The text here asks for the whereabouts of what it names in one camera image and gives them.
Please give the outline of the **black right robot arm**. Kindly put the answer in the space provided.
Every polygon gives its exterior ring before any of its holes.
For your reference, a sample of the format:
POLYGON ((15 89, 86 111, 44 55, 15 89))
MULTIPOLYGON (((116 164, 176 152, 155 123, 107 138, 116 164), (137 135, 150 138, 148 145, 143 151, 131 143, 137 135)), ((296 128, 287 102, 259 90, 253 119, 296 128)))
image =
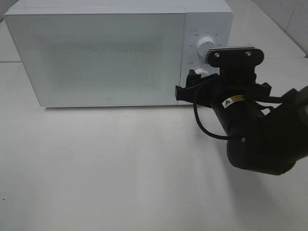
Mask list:
POLYGON ((227 141, 229 162, 237 168, 281 175, 308 155, 308 90, 291 89, 281 97, 256 83, 254 68, 221 68, 201 77, 194 70, 186 86, 175 88, 179 101, 213 109, 227 141))

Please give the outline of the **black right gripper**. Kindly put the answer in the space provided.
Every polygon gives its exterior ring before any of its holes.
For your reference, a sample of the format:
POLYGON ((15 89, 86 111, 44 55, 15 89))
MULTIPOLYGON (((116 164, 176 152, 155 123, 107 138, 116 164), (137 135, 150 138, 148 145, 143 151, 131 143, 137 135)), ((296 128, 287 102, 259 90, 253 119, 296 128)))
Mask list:
POLYGON ((246 95, 270 95, 271 86, 267 83, 256 83, 255 66, 241 66, 238 68, 220 68, 219 74, 202 77, 200 70, 189 70, 185 87, 175 86, 177 101, 192 101, 194 98, 194 112, 202 105, 214 109, 214 103, 227 108, 232 103, 245 102, 261 111, 271 106, 263 106, 255 100, 246 99, 246 95))

